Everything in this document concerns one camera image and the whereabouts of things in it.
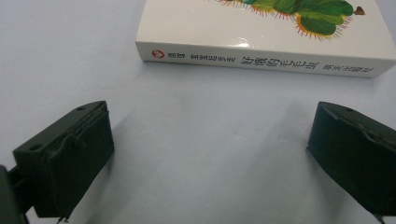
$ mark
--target publisher logo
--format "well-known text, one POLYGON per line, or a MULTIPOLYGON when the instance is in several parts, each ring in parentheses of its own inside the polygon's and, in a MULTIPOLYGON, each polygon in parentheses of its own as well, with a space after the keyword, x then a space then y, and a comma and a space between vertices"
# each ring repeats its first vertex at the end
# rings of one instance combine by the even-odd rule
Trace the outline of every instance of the publisher logo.
POLYGON ((158 50, 158 49, 155 49, 154 51, 152 51, 151 55, 154 58, 163 58, 163 57, 165 57, 165 54, 162 51, 158 50))

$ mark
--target caterpillar illustration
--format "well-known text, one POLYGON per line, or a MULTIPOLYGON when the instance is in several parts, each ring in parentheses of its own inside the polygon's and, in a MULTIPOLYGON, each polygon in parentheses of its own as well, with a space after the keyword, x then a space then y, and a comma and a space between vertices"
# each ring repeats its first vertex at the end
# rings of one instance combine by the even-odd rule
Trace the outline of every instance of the caterpillar illustration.
POLYGON ((261 15, 275 14, 297 23, 298 34, 316 39, 338 37, 347 28, 352 14, 364 15, 361 7, 354 11, 345 0, 218 0, 223 5, 249 7, 261 15))

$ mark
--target white surface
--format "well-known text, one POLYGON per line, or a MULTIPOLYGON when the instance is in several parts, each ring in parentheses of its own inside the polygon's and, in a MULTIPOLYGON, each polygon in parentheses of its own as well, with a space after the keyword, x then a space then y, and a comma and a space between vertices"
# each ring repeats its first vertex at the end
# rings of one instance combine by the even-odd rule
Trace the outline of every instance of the white surface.
MULTIPOLYGON (((395 39, 396 2, 378 4, 395 39)), ((107 100, 116 153, 70 223, 376 223, 305 147, 318 101, 396 129, 396 68, 367 79, 142 63, 143 5, 0 2, 0 163, 12 168, 12 150, 71 109, 107 100)))

